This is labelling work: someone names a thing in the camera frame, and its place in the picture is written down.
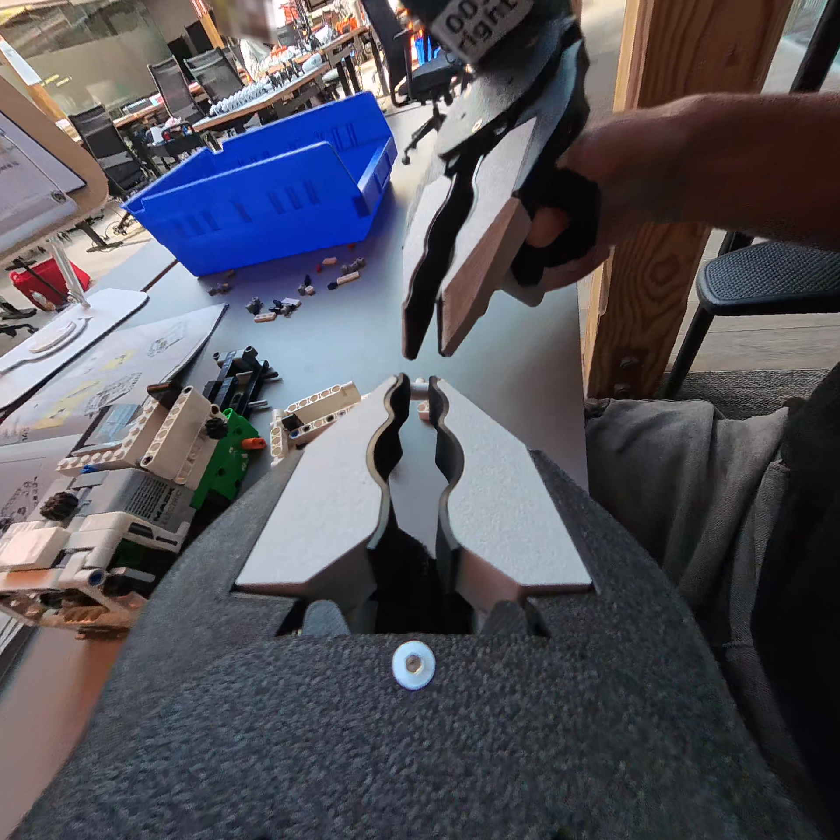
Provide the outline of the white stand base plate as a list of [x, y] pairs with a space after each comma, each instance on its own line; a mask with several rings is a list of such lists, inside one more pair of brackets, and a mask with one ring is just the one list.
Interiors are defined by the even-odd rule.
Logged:
[[149, 300], [144, 291], [103, 289], [70, 306], [2, 356], [1, 409], [39, 388]]

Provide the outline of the scatter of small lego pieces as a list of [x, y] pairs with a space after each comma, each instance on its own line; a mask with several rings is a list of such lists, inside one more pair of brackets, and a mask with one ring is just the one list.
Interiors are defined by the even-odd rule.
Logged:
[[284, 291], [279, 297], [268, 298], [254, 294], [246, 301], [245, 309], [254, 323], [289, 319], [302, 304], [320, 291], [336, 291], [356, 283], [368, 265], [367, 258], [354, 253], [355, 244], [348, 250], [351, 259], [341, 262], [337, 256], [328, 255], [317, 262], [312, 270], [304, 272], [294, 289]]

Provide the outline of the person's grey trousers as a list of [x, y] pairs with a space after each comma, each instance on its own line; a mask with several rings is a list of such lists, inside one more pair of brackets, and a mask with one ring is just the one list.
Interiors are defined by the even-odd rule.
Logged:
[[793, 407], [728, 419], [704, 401], [584, 405], [591, 496], [660, 566], [692, 611], [771, 768], [808, 785], [750, 624], [788, 484]]

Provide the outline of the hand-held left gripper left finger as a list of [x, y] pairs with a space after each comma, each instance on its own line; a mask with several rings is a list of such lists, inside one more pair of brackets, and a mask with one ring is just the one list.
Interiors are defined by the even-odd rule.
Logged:
[[390, 375], [299, 453], [234, 593], [330, 602], [351, 631], [376, 629], [412, 572], [389, 482], [410, 402], [406, 375]]

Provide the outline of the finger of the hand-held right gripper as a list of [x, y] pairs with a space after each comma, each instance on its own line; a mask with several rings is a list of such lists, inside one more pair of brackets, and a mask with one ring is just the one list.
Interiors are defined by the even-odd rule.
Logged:
[[403, 247], [402, 355], [413, 361], [437, 314], [440, 355], [452, 356], [484, 315], [484, 214], [476, 178], [441, 174], [422, 190]]
[[531, 217], [515, 191], [535, 123], [530, 119], [507, 133], [472, 176], [472, 205], [437, 296], [438, 351], [444, 357], [455, 354], [503, 288], [530, 230]]

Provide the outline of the black visitor chair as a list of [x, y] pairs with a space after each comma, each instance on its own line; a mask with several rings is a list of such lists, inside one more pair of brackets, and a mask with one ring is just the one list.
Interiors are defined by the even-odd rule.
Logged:
[[839, 254], [766, 242], [708, 262], [696, 280], [698, 307], [660, 397], [683, 385], [714, 318], [839, 312]]

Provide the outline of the white lego beam subassembly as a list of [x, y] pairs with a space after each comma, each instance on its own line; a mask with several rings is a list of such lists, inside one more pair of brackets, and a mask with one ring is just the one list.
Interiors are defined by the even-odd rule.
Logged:
[[271, 467], [306, 447], [363, 401], [353, 382], [336, 384], [271, 412], [268, 444]]

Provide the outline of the blue plastic bin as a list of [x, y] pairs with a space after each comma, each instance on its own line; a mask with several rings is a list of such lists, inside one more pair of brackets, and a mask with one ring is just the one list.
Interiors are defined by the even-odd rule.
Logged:
[[361, 242], [396, 143], [371, 91], [202, 149], [122, 208], [197, 277]]

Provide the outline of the black lego frame assembly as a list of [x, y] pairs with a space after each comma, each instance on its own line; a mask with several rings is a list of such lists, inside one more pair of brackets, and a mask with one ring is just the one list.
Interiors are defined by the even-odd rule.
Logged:
[[281, 383], [279, 373], [258, 358], [257, 350], [248, 346], [227, 353], [215, 352], [216, 379], [208, 381], [203, 396], [220, 411], [228, 409], [245, 419], [267, 409], [267, 399], [260, 395], [266, 385]]

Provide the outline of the black mesh office chair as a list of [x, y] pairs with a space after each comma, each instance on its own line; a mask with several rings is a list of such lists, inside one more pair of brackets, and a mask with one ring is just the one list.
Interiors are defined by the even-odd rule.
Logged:
[[84, 149], [96, 160], [108, 179], [110, 193], [121, 201], [144, 188], [149, 176], [144, 166], [101, 105], [70, 114], [70, 124]]
[[148, 65], [148, 69], [171, 118], [189, 125], [203, 119], [203, 114], [196, 105], [175, 57], [170, 56], [161, 62]]
[[217, 104], [245, 87], [224, 49], [215, 47], [199, 56], [187, 58], [185, 65], [194, 80], [201, 85], [211, 104]]

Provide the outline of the white grey green lego vehicle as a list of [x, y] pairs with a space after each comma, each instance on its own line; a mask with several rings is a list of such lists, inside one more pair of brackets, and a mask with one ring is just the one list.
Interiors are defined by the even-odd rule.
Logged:
[[2, 645], [23, 626], [126, 634], [196, 516], [236, 499], [266, 446], [245, 393], [150, 386], [78, 437], [2, 447]]

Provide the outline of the person's right forearm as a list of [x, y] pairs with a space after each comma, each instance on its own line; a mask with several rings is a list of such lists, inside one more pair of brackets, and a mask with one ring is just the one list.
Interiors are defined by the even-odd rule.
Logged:
[[839, 248], [839, 97], [705, 94], [663, 108], [650, 220]]

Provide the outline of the black sign stand pole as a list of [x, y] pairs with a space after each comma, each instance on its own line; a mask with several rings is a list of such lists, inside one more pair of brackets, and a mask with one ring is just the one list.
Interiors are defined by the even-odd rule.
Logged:
[[791, 84], [790, 93], [819, 91], [839, 50], [839, 1], [828, 1]]

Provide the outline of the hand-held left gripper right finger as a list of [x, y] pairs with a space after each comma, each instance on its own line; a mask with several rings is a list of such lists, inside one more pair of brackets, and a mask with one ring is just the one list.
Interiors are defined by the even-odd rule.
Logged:
[[529, 448], [441, 377], [428, 383], [437, 503], [435, 571], [448, 628], [477, 634], [492, 611], [593, 595], [587, 554]]

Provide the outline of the lego instruction booklet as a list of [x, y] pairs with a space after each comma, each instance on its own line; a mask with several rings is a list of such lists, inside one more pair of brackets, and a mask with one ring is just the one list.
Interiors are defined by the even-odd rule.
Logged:
[[149, 385], [176, 378], [204, 346], [226, 304], [112, 332], [1, 425], [1, 446], [81, 436], [113, 404], [140, 405]]

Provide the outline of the long desk with lego parts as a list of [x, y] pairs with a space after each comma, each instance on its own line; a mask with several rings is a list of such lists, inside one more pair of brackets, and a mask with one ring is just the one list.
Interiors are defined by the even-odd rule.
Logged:
[[219, 103], [209, 117], [194, 123], [192, 131], [203, 135], [239, 129], [255, 116], [286, 117], [322, 97], [326, 91], [324, 78], [330, 73], [332, 69], [328, 65], [320, 65], [282, 87], [264, 91], [259, 97], [240, 98], [235, 107], [219, 111]]

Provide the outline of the wooden framed display board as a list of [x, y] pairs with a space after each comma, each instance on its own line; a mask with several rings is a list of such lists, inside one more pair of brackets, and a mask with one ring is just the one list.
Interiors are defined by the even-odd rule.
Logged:
[[109, 199], [100, 165], [1, 79], [1, 260], [74, 227]]

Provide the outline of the wooden support post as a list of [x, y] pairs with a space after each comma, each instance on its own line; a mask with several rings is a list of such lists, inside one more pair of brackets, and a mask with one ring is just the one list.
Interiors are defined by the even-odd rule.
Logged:
[[[613, 110], [760, 91], [792, 4], [627, 2]], [[655, 394], [709, 234], [698, 224], [645, 225], [595, 271], [583, 340], [588, 397]]]

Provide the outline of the red container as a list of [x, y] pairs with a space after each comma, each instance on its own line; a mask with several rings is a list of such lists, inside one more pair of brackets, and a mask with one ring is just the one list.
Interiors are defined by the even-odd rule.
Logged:
[[16, 258], [7, 271], [14, 288], [42, 312], [60, 310], [73, 302], [66, 279], [53, 258], [33, 266]]

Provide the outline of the black utility cart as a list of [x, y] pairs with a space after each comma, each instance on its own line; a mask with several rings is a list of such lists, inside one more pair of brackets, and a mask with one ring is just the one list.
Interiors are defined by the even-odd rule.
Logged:
[[164, 172], [205, 147], [202, 137], [188, 122], [150, 126], [140, 131], [139, 140], [153, 167], [163, 167]]

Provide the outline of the person's right hand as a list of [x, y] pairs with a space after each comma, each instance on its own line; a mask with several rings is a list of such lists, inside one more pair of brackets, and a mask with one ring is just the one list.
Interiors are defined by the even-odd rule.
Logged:
[[662, 206], [665, 169], [673, 150], [672, 108], [625, 111], [586, 129], [554, 166], [594, 183], [601, 209], [595, 243], [578, 259], [546, 269], [542, 289], [572, 286], [602, 265], [615, 246], [655, 220]]

